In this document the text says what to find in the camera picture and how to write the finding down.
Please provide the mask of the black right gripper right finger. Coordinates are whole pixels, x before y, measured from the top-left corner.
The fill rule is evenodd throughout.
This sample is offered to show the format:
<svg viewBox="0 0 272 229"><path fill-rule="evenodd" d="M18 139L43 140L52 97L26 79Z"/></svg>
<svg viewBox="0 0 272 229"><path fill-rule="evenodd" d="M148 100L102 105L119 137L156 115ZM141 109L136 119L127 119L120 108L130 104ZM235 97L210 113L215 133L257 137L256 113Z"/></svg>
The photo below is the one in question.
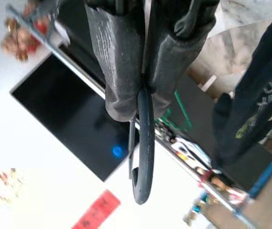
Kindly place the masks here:
<svg viewBox="0 0 272 229"><path fill-rule="evenodd" d="M154 117L173 101L179 79L194 62L216 23L217 0L156 0L146 83Z"/></svg>

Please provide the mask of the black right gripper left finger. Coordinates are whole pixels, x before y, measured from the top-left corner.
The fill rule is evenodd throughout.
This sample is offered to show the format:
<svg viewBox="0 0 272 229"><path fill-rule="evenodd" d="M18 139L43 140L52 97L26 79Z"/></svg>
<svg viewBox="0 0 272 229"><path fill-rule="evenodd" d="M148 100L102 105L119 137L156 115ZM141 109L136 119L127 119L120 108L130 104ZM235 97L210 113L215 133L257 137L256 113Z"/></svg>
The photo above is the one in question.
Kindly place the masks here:
<svg viewBox="0 0 272 229"><path fill-rule="evenodd" d="M133 0L123 14L115 4L85 1L93 52L105 77L105 107L115 121L128 122L137 111L141 89L145 23L143 2Z"/></svg>

